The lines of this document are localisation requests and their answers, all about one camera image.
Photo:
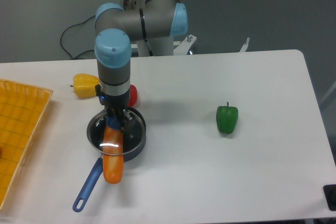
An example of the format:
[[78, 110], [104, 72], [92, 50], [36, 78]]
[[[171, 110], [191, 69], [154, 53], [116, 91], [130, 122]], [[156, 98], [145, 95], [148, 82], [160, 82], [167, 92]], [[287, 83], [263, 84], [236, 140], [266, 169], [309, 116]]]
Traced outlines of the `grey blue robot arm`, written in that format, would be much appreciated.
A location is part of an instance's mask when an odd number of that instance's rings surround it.
[[144, 7], [101, 5], [95, 15], [95, 56], [100, 85], [97, 96], [122, 129], [132, 123], [130, 100], [131, 42], [183, 35], [188, 29], [184, 4], [177, 0], [144, 0]]

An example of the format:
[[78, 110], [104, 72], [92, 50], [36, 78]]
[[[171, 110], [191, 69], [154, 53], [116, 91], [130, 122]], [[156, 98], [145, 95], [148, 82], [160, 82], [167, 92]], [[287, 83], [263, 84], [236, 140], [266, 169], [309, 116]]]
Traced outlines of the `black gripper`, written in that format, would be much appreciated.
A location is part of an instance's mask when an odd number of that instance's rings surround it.
[[132, 123], [134, 118], [128, 110], [130, 93], [112, 96], [105, 93], [100, 94], [100, 102], [104, 106], [108, 116], [115, 116], [119, 119], [120, 131], [124, 131], [124, 126]]

